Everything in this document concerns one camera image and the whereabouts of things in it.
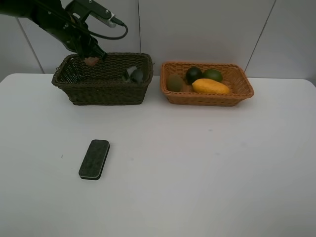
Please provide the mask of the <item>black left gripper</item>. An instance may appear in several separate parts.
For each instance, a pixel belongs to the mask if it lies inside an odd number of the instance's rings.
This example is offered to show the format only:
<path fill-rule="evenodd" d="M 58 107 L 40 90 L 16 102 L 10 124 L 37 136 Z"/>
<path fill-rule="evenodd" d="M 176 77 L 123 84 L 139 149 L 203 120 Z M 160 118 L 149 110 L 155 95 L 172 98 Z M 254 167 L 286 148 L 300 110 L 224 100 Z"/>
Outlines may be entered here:
<path fill-rule="evenodd" d="M 90 57 L 104 60 L 107 53 L 98 45 L 98 42 L 87 32 L 81 31 L 71 24 L 71 17 L 63 20 L 55 15 L 49 15 L 49 33 L 59 40 L 69 51 L 76 52 L 81 60 Z"/>

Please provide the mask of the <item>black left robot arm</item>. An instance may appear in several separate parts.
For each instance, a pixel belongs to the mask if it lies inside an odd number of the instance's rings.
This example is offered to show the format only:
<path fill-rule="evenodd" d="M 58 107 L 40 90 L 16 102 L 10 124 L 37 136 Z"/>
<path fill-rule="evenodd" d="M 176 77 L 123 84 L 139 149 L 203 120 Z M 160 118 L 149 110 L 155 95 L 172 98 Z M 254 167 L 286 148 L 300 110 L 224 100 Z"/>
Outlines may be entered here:
<path fill-rule="evenodd" d="M 59 0 L 42 1 L 50 10 L 41 8 L 33 0 L 2 0 L 0 13 L 17 18 L 27 18 L 60 41 L 64 47 L 77 53 L 80 59 L 104 59 L 107 54 L 89 33 L 74 27 L 76 22 Z"/>

